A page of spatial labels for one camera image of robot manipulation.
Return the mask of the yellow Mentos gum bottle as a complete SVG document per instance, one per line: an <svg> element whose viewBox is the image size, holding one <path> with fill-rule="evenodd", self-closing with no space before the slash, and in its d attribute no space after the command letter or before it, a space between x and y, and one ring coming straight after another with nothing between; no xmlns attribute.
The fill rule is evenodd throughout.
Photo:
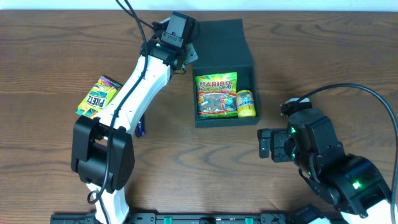
<svg viewBox="0 0 398 224"><path fill-rule="evenodd" d="M254 98L250 90L241 90L237 92L236 104L239 118L256 116Z"/></svg>

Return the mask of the Haribo gummy candy bag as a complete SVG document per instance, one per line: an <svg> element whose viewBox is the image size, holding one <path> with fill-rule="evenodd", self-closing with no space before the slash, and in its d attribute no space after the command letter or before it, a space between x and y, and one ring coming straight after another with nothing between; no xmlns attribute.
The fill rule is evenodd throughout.
<svg viewBox="0 0 398 224"><path fill-rule="evenodd" d="M236 72L197 76L195 83L200 119L225 119L238 116Z"/></svg>

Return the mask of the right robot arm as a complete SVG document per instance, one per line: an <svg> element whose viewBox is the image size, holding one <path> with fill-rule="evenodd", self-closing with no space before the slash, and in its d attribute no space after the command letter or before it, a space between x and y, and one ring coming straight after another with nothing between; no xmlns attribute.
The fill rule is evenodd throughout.
<svg viewBox="0 0 398 224"><path fill-rule="evenodd" d="M259 129L260 158L292 162L312 191L335 210L369 218L369 209L392 203L392 191L367 158L346 154L331 119L319 109L288 115L288 125Z"/></svg>

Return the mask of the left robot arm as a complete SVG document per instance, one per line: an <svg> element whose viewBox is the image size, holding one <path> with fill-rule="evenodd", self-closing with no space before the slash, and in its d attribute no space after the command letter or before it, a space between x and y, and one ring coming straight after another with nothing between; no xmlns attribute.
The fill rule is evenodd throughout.
<svg viewBox="0 0 398 224"><path fill-rule="evenodd" d="M80 116L73 128L72 171L95 205L92 223L124 223L129 215L124 186L135 164L132 136L147 107L174 71L197 59L191 44L196 20L174 11L155 25L127 82L94 118Z"/></svg>

